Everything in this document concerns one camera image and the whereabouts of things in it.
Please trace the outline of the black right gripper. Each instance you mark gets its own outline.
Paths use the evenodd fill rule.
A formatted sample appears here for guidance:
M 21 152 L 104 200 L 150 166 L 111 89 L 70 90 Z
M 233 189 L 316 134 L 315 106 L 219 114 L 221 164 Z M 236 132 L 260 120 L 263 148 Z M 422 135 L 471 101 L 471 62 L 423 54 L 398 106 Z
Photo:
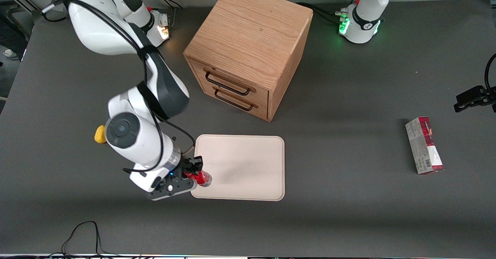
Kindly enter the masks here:
M 181 158 L 179 164 L 175 169 L 170 172 L 170 179 L 172 181 L 178 179 L 189 178 L 195 183 L 198 182 L 198 174 L 195 172 L 201 172 L 203 169 L 203 158 L 202 156 L 196 156 L 193 158 Z

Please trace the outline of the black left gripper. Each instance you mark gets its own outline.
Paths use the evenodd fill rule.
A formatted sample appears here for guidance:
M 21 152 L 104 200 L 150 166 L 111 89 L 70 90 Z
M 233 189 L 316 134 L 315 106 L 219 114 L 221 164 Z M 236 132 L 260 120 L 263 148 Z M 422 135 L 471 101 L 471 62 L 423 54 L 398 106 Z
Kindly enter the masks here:
M 460 113 L 468 108 L 489 105 L 496 113 L 496 87 L 475 86 L 457 95 L 454 111 Z

